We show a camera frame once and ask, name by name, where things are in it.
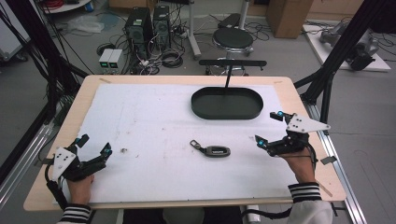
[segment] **metal frame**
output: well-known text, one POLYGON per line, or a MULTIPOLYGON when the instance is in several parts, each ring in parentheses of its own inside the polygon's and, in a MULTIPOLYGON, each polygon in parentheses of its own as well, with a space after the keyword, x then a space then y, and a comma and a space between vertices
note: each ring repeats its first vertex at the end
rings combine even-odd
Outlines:
MULTIPOLYGON (((12 150, 6 161, 0 167, 0 185, 7 179, 7 176, 15 167, 14 164, 20 159, 22 155, 26 155, 23 151, 34 138, 40 126, 43 123, 50 123, 52 118, 56 115, 56 106, 59 102, 59 85, 62 86, 64 95, 73 96, 77 93, 80 84, 74 75, 86 77, 88 74, 81 69, 75 67, 63 58, 60 51, 57 49, 47 27, 44 25, 41 18, 33 8, 29 0, 12 1, 6 0, 9 8, 14 13, 15 17, 21 23, 26 33, 30 36, 35 46, 38 48, 39 53, 44 58, 44 63, 41 63, 33 54, 32 51, 27 52, 32 56, 35 65, 43 77, 49 83, 48 87, 48 103, 45 105, 41 113, 32 123, 26 134, 22 137, 20 142, 12 150)), ((26 46, 26 42, 17 34, 15 27, 7 23, 6 26, 18 38, 18 40, 26 46)))
POLYGON ((189 2, 189 9, 190 9, 190 15, 189 15, 189 29, 186 31, 187 32, 187 37, 190 40, 191 48, 194 53, 194 59, 198 60, 201 57, 201 51, 198 47, 197 41, 194 36, 194 0, 190 0, 189 2))
POLYGON ((314 105, 318 97, 323 93, 320 122, 327 123, 328 121, 332 80, 337 70, 370 27, 370 24, 381 14, 387 2, 388 0, 363 1, 361 7, 319 70, 294 83, 296 89, 311 83, 306 92, 301 95, 303 101, 311 105, 314 105))
POLYGON ((8 201, 14 189, 19 185, 27 170, 31 167, 33 161, 40 149, 46 144, 54 128, 53 121, 48 125, 43 124, 32 142, 26 148, 19 161, 14 165, 9 172, 7 178, 0 188, 0 211, 8 201))
MULTIPOLYGON (((318 108, 315 105, 304 105, 311 119, 319 120, 320 113, 318 111, 318 108)), ((338 178, 340 179, 341 184, 346 191, 346 199, 344 200, 344 203, 346 204, 346 210, 349 213, 349 217, 351 218, 353 223, 367 223, 366 218, 361 211, 361 206, 358 203, 358 199, 356 198, 355 193, 353 192, 353 189, 349 184, 347 174, 345 173, 344 168, 337 156, 337 152, 335 151, 334 145, 332 144, 332 139, 325 132, 318 132, 318 137, 323 144, 323 147, 328 156, 334 156, 335 158, 337 158, 337 161, 335 161, 332 165, 334 166, 335 172, 337 173, 338 178)))

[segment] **cardboard box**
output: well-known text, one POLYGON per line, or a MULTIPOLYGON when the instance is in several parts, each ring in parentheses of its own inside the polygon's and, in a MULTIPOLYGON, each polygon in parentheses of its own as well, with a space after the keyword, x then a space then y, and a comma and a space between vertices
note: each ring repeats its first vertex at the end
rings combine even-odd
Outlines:
POLYGON ((152 11, 157 4, 157 0, 108 0, 110 7, 133 8, 148 7, 152 11))
POLYGON ((297 38, 314 0, 272 0, 266 19, 274 37, 297 38))
POLYGON ((247 8, 247 14, 249 16, 264 16, 267 8, 267 5, 258 5, 251 2, 247 8))

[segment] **car key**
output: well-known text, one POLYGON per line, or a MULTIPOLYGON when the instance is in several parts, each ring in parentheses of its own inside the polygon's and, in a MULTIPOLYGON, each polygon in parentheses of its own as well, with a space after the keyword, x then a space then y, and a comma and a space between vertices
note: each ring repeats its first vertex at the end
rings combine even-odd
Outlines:
POLYGON ((219 158, 219 157, 227 157, 230 156, 231 150, 228 147, 220 147, 220 146, 211 146, 211 147, 201 147, 195 140, 190 141, 190 145, 195 147, 195 149, 200 150, 207 157, 219 158))

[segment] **striped sleeve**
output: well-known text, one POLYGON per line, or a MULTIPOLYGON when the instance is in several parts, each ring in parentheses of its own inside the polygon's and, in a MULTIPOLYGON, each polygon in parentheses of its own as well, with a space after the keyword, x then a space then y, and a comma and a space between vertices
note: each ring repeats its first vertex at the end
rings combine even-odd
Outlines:
POLYGON ((303 201, 321 201, 318 183, 312 182, 289 185, 289 190, 294 203, 303 201))
POLYGON ((91 215, 91 208, 87 205, 70 203, 64 210, 62 219, 57 224, 87 223, 91 215))

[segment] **stool seat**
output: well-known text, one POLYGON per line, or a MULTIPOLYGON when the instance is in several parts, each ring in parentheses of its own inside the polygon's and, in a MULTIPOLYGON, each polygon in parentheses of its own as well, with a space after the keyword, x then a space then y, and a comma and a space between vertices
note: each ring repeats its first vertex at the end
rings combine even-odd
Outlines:
POLYGON ((251 48, 253 37, 240 29, 220 28, 213 34, 213 43, 221 49, 241 52, 251 48))

